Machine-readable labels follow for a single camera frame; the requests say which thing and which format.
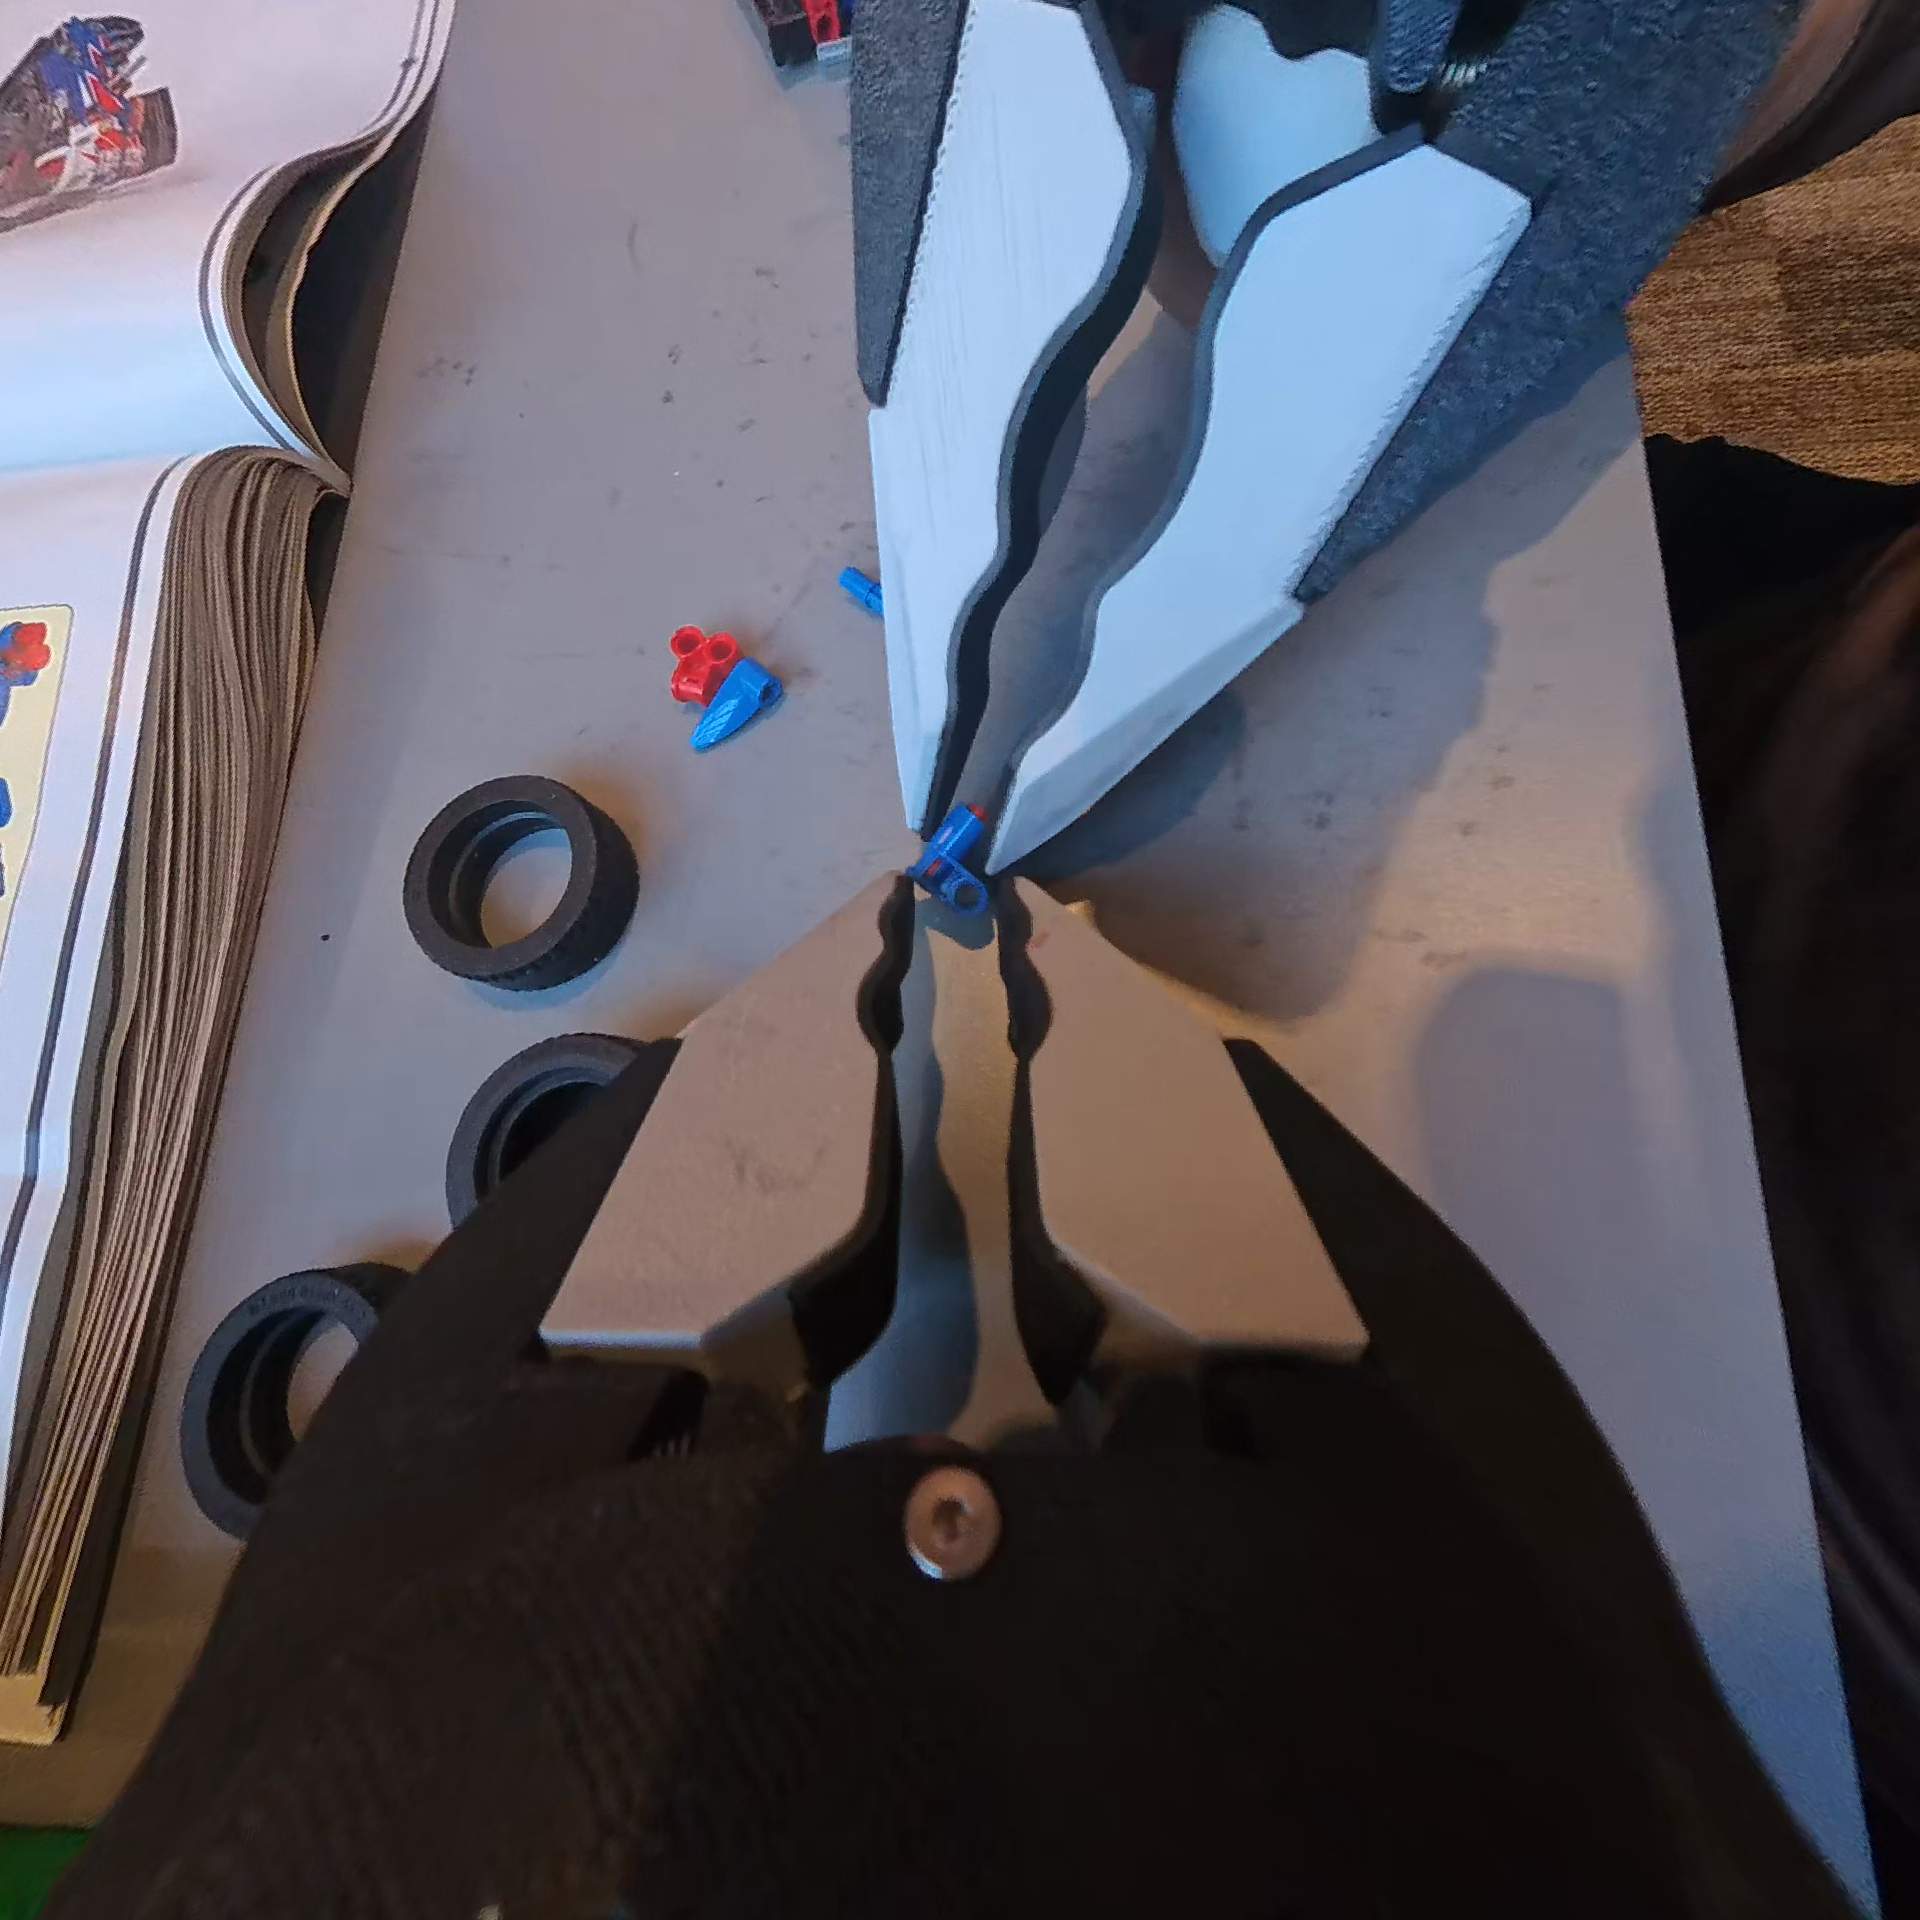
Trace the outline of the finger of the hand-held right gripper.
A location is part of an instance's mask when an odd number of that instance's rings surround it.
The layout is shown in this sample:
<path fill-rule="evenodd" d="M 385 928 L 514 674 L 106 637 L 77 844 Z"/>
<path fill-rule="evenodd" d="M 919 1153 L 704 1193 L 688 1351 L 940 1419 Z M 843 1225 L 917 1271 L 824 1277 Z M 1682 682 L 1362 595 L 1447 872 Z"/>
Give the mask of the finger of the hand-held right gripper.
<path fill-rule="evenodd" d="M 1013 760 L 993 872 L 1080 820 L 1305 615 L 1305 573 L 1491 290 L 1531 196 L 1384 136 L 1266 196 L 1196 339 L 1168 497 L 1097 589 L 1068 705 Z"/>
<path fill-rule="evenodd" d="M 1099 4 L 869 4 L 871 489 L 913 831 L 957 799 L 1055 449 L 1156 225 Z"/>

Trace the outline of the blue curved toy piece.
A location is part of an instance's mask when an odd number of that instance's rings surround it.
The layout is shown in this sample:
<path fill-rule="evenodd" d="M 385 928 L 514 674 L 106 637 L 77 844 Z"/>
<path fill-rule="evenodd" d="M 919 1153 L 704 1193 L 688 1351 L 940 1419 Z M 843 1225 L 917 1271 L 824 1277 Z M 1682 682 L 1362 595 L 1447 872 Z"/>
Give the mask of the blue curved toy piece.
<path fill-rule="evenodd" d="M 711 695 L 704 719 L 693 730 L 688 745 L 695 753 L 711 753 L 732 736 L 755 725 L 785 699 L 785 683 L 777 674 L 749 656 L 739 656 L 719 691 Z"/>

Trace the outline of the blue toy connector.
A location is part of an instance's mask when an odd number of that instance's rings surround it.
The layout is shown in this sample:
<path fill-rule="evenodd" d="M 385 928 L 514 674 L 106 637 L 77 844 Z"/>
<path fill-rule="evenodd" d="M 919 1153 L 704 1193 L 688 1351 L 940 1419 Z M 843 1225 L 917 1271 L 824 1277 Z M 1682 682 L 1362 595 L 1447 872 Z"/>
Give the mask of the blue toy connector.
<path fill-rule="evenodd" d="M 989 907 L 989 884 L 978 868 L 980 844 L 964 802 L 952 807 L 940 827 L 930 835 L 922 858 L 908 868 L 908 879 L 923 893 L 962 917 L 978 917 Z"/>

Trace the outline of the green plastic bin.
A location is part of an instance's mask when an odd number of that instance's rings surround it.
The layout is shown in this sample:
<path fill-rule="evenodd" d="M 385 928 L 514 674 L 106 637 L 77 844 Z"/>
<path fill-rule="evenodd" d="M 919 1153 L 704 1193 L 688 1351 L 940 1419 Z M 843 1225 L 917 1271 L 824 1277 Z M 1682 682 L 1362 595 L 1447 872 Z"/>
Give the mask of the green plastic bin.
<path fill-rule="evenodd" d="M 2 1826 L 2 1919 L 39 1919 L 56 1883 L 90 1843 L 88 1829 Z"/>

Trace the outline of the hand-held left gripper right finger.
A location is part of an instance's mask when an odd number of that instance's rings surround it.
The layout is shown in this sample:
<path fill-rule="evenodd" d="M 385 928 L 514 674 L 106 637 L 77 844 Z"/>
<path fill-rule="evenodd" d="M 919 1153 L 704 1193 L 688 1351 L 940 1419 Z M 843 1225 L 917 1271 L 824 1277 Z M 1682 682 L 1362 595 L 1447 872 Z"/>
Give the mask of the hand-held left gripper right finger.
<path fill-rule="evenodd" d="M 1016 1323 L 1047 1404 L 1215 1360 L 1365 1355 L 1218 1032 L 1031 881 L 1000 891 L 997 930 Z"/>

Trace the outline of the black toy tire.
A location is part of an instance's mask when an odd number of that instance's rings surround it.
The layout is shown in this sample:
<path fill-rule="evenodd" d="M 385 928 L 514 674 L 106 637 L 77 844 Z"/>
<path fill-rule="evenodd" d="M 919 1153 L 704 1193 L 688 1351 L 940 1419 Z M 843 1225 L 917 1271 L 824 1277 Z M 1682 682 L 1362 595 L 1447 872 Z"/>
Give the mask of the black toy tire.
<path fill-rule="evenodd" d="M 181 1466 L 202 1515 L 240 1545 L 298 1451 L 293 1391 L 329 1329 L 360 1349 L 410 1285 L 399 1265 L 311 1266 L 257 1288 L 209 1336 L 188 1373 Z"/>
<path fill-rule="evenodd" d="M 448 1140 L 448 1225 L 457 1231 L 649 1047 L 644 1041 L 573 1032 L 524 1047 L 493 1068 L 469 1096 Z"/>
<path fill-rule="evenodd" d="M 483 904 L 497 866 L 540 832 L 567 844 L 567 884 L 531 933 L 493 945 Z M 634 919 L 628 835 L 569 784 L 505 776 L 466 788 L 420 831 L 403 876 L 408 928 L 442 972 L 503 993 L 549 993 L 604 962 Z"/>

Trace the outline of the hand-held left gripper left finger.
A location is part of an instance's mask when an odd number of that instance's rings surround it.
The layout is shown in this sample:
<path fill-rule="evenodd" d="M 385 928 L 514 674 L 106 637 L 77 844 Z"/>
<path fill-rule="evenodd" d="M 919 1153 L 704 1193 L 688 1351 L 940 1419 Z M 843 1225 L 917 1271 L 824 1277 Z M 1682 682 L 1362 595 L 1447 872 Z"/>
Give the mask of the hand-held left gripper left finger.
<path fill-rule="evenodd" d="M 896 1301 L 895 1051 L 914 887 L 884 873 L 680 1035 L 540 1327 L 556 1355 L 829 1388 Z"/>

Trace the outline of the grey desk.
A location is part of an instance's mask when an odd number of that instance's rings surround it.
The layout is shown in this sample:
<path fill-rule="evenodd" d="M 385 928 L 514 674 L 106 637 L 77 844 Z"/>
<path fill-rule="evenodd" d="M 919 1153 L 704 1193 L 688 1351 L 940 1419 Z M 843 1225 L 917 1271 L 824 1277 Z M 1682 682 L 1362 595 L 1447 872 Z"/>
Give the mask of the grey desk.
<path fill-rule="evenodd" d="M 852 347 L 849 92 L 737 4 L 459 4 L 423 143 L 132 1519 L 67 1736 L 5 1823 L 85 1826 L 193 1667 L 235 1543 L 178 1471 L 203 1338 L 300 1266 L 419 1265 L 483 1079 L 673 1033 L 908 858 Z M 785 699 L 711 753 L 667 637 Z M 403 876 L 466 788 L 628 835 L 613 954 L 450 977 Z M 1375 553 L 1041 858 L 1474 1249 L 1605 1428 L 1731 1708 L 1873 1892 L 1641 420 L 1587 379 Z M 567 884 L 497 866 L 485 936 Z"/>

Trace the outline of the open instruction booklet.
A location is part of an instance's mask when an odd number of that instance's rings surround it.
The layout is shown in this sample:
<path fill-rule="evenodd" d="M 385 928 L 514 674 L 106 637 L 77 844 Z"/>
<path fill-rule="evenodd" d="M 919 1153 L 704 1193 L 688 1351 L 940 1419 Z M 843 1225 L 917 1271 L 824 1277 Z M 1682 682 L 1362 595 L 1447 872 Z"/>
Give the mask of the open instruction booklet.
<path fill-rule="evenodd" d="M 379 319 L 298 309 L 456 4 L 5 4 L 8 1749 L 112 1584 Z"/>

